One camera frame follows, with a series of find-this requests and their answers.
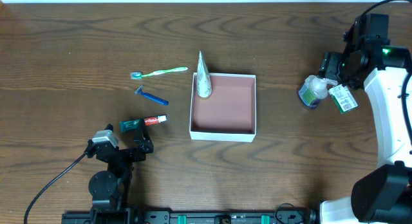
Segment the clear hand sanitizer bottle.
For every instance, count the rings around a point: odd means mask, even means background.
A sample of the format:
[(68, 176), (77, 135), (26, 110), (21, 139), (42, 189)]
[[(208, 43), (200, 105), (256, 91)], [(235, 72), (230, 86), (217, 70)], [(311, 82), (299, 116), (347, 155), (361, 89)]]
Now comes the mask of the clear hand sanitizer bottle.
[(304, 80), (297, 94), (304, 106), (308, 109), (315, 109), (321, 100), (328, 96), (328, 85), (336, 86), (337, 81), (310, 75)]

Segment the green white soap box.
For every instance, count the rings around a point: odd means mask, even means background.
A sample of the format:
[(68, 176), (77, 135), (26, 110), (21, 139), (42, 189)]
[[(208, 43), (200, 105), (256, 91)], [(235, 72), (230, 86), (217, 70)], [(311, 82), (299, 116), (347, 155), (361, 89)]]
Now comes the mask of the green white soap box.
[(333, 98), (340, 114), (347, 113), (358, 107), (358, 103), (355, 101), (347, 86), (340, 84), (330, 88), (328, 92)]

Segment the white lotion tube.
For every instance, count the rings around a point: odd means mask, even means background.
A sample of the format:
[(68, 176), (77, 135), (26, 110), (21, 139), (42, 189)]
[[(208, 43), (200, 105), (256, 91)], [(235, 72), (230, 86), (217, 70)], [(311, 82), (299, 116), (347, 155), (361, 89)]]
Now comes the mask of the white lotion tube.
[(201, 51), (199, 51), (198, 58), (196, 91), (197, 95), (201, 98), (209, 98), (212, 94), (210, 74)]

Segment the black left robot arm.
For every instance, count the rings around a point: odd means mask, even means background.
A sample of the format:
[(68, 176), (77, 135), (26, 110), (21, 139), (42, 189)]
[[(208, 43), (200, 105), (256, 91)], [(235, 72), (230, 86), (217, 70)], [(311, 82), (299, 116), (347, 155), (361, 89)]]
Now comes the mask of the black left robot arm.
[(146, 155), (154, 151), (143, 119), (137, 122), (133, 141), (134, 147), (120, 149), (119, 139), (114, 134), (111, 124), (105, 130), (96, 132), (88, 141), (86, 156), (95, 157), (108, 165), (105, 171), (96, 173), (89, 181), (88, 189), (92, 195), (93, 210), (111, 212), (126, 205), (133, 164), (144, 161)]

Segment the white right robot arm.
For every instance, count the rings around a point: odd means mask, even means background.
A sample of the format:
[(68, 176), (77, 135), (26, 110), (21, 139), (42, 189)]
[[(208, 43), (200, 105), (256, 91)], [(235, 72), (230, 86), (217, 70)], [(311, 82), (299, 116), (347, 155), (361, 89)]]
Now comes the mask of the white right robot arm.
[(390, 45), (389, 17), (362, 14), (344, 34), (342, 53), (327, 52), (320, 78), (363, 89), (378, 140), (377, 168), (350, 196), (320, 204), (320, 223), (411, 223), (411, 54)]

